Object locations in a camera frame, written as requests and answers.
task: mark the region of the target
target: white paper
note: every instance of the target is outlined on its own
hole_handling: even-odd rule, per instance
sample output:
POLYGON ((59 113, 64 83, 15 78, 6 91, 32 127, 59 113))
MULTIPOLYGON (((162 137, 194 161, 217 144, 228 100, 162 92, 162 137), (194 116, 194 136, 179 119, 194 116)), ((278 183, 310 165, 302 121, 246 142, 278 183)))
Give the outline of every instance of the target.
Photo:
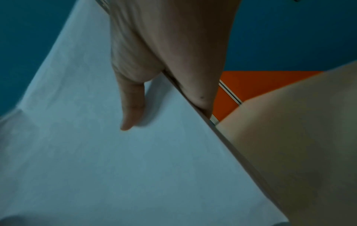
POLYGON ((109 17, 78 1, 22 102, 0 121, 0 219, 10 217, 2 223, 286 221, 165 77, 147 88, 141 126, 120 131, 109 17))

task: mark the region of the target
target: orange panel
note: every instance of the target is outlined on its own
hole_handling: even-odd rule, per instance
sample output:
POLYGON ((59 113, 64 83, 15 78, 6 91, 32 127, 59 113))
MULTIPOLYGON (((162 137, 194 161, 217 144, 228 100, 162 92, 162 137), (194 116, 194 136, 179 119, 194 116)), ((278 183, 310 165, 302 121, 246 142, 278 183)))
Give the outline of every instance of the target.
POLYGON ((320 71, 224 71, 221 80, 240 98, 250 98, 306 79, 320 71))
POLYGON ((221 88, 218 87, 218 93, 213 105, 213 115, 221 121, 229 115, 238 104, 221 88))

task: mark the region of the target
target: skin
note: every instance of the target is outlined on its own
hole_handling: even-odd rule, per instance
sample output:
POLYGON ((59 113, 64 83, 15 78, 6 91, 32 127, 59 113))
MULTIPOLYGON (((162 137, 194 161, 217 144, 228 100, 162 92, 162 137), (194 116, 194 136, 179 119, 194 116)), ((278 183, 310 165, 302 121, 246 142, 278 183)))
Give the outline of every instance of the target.
POLYGON ((139 123, 144 82, 167 70, 186 98, 210 117, 239 0, 113 0, 112 66, 121 130, 139 123))

